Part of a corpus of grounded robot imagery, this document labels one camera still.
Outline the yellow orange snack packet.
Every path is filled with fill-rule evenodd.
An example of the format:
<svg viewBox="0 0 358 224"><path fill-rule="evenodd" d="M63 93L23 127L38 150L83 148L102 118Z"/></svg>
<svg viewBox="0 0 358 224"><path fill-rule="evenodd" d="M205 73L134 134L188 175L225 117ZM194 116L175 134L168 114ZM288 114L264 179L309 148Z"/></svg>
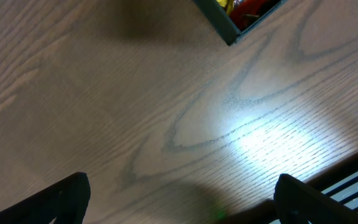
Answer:
<svg viewBox="0 0 358 224"><path fill-rule="evenodd" d="M216 0L218 4L225 10L227 15L236 8L237 0Z"/></svg>

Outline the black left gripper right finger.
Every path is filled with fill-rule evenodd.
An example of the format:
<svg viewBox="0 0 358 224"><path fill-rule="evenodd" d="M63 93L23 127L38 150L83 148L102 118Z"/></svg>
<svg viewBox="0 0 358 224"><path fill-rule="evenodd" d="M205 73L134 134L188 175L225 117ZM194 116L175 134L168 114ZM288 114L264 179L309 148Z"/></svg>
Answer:
<svg viewBox="0 0 358 224"><path fill-rule="evenodd" d="M277 217L283 224L358 224L358 212L289 174L279 176L274 202Z"/></svg>

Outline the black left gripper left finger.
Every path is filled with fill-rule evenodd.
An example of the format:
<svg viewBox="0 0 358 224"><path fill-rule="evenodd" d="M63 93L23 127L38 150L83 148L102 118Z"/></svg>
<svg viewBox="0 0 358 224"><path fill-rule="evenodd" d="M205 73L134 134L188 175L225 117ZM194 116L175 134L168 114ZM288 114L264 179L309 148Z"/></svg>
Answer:
<svg viewBox="0 0 358 224"><path fill-rule="evenodd" d="M86 173L76 172L0 212L0 223L82 224L90 200Z"/></svg>

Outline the red Hacks candy bag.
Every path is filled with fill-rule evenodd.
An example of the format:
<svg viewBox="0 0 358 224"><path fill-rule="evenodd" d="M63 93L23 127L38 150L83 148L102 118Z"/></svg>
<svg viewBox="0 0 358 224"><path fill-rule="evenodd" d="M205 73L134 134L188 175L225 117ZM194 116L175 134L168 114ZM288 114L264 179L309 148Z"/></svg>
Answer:
<svg viewBox="0 0 358 224"><path fill-rule="evenodd" d="M279 2L279 0L233 0L229 2L226 13L238 29L245 30Z"/></svg>

